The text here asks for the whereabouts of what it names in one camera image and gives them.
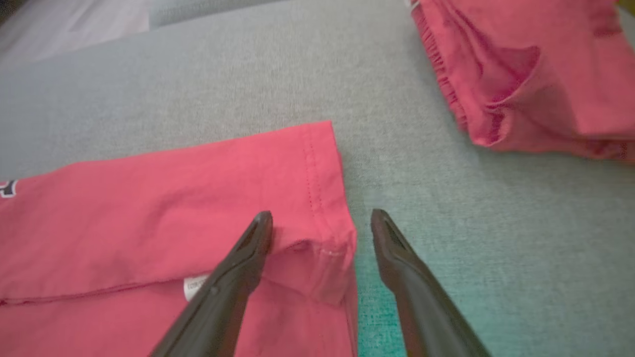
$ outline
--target teal fabric surface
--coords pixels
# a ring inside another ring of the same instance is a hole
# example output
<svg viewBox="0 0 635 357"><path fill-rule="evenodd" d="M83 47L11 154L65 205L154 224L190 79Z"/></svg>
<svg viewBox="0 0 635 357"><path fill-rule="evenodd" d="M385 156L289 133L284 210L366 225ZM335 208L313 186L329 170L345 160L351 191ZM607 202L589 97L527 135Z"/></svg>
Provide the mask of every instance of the teal fabric surface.
<svg viewBox="0 0 635 357"><path fill-rule="evenodd" d="M457 131L401 1L228 11L0 74L0 180L333 120L359 231L359 354L405 356L387 210L494 356L635 350L635 170Z"/></svg>

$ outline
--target black and white logo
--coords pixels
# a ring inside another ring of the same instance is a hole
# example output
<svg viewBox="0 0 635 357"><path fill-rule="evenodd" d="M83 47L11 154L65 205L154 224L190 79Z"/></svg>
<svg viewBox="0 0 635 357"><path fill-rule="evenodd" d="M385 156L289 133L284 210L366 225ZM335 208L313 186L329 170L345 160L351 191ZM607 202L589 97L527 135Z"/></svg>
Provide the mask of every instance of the black and white logo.
<svg viewBox="0 0 635 357"><path fill-rule="evenodd" d="M4 185L0 185L0 197L11 198L15 196L15 184L17 183L18 180L11 180Z"/></svg>

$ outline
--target red fabric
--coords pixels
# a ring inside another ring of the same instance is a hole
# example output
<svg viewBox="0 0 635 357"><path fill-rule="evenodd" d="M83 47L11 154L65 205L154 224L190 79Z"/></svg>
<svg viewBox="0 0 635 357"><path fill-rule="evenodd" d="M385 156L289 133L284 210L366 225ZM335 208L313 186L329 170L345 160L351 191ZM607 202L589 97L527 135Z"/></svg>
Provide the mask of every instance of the red fabric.
<svg viewBox="0 0 635 357"><path fill-rule="evenodd" d="M412 17L471 140L635 161L635 55L610 0L420 0Z"/></svg>
<svg viewBox="0 0 635 357"><path fill-rule="evenodd" d="M256 213L274 246L237 356L356 352L356 231L328 122L66 166L0 198L0 355L144 356Z"/></svg>

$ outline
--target white floor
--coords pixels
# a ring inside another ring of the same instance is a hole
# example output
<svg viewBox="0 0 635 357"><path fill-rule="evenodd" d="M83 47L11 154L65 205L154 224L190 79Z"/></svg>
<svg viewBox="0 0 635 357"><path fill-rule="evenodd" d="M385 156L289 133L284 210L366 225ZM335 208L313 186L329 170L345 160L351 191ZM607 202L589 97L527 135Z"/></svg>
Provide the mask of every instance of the white floor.
<svg viewBox="0 0 635 357"><path fill-rule="evenodd" d="M148 31L151 0L27 0L0 27L0 71Z"/></svg>

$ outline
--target red garment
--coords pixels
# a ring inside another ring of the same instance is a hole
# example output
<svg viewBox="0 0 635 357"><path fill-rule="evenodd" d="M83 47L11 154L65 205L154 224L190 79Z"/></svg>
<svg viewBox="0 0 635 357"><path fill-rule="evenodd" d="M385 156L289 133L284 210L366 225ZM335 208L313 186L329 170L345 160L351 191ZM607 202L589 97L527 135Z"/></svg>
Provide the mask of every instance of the red garment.
<svg viewBox="0 0 635 357"><path fill-rule="evenodd" d="M356 354L356 231L329 122L20 179L0 198L0 355L145 356L256 213L274 245L237 356Z"/></svg>
<svg viewBox="0 0 635 357"><path fill-rule="evenodd" d="M477 145L635 161L635 55L611 0L420 0L412 17Z"/></svg>

